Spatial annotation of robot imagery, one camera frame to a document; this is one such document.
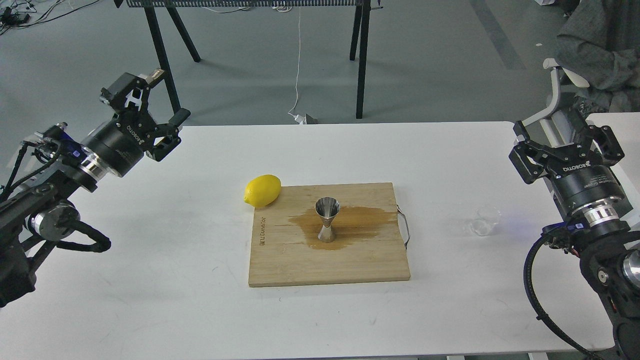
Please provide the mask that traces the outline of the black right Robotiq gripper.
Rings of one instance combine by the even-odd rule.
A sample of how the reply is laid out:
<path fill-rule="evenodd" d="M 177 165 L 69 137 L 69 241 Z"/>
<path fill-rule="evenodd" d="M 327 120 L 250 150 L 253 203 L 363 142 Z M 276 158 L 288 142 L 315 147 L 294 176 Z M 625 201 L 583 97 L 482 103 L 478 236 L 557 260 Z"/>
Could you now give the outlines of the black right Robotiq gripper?
<path fill-rule="evenodd" d="M 567 116 L 575 148 L 551 148 L 532 141 L 522 121 L 514 123 L 516 142 L 509 160 L 523 182 L 544 182 L 563 221 L 583 216 L 588 208 L 626 198 L 610 166 L 625 157 L 610 126 L 587 124 L 576 110 Z"/>

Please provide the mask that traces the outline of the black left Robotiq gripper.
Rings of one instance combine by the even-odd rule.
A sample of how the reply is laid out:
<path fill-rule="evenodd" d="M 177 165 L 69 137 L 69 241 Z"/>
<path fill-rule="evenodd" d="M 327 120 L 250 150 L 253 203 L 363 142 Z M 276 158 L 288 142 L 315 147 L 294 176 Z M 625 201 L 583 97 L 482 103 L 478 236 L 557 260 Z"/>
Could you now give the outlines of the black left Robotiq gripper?
<path fill-rule="evenodd" d="M 160 162 L 181 143 L 179 131 L 190 116 L 180 108 L 168 123 L 157 124 L 148 111 L 151 89 L 165 77 L 156 68 L 150 74 L 125 72 L 108 88 L 102 88 L 99 100 L 114 112 L 110 121 L 98 126 L 82 141 L 83 146 L 98 155 L 115 176 L 124 177 L 144 152 Z M 135 114 L 124 114 L 133 111 Z"/>

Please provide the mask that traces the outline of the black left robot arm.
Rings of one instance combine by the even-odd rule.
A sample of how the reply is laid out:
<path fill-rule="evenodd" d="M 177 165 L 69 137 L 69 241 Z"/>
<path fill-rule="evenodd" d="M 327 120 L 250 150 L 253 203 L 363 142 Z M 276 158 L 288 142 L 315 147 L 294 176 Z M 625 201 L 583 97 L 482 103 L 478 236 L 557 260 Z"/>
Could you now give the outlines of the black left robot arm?
<path fill-rule="evenodd" d="M 99 96 L 111 107 L 105 121 L 82 141 L 62 121 L 22 142 L 13 171 L 1 189 L 0 305 L 35 291 L 36 271 L 53 249 L 103 253 L 110 239 L 82 221 L 69 200 L 78 189 L 93 192 L 106 174 L 124 177 L 142 157 L 162 161 L 181 143 L 190 116 L 180 108 L 158 124 L 148 110 L 151 89 L 165 77 L 124 73 Z"/>

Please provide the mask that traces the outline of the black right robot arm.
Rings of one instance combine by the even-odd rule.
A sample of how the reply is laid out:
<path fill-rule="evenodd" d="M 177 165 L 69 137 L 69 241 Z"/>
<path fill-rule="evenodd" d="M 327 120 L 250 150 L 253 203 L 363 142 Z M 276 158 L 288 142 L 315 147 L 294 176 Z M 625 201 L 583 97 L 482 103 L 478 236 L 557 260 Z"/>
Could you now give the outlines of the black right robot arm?
<path fill-rule="evenodd" d="M 626 244 L 639 232 L 617 214 L 615 203 L 626 198 L 611 168 L 624 158 L 610 126 L 583 121 L 574 141 L 551 147 L 531 139 L 523 121 L 513 130 L 518 137 L 510 162 L 523 182 L 544 179 L 562 218 L 542 228 L 523 265 L 526 297 L 538 321 L 588 360 L 637 360 L 639 349 L 639 250 Z M 612 324 L 614 346 L 590 351 L 573 340 L 544 310 L 533 284 L 533 265 L 542 246 L 560 249 L 579 259 L 580 273 L 598 295 Z"/>

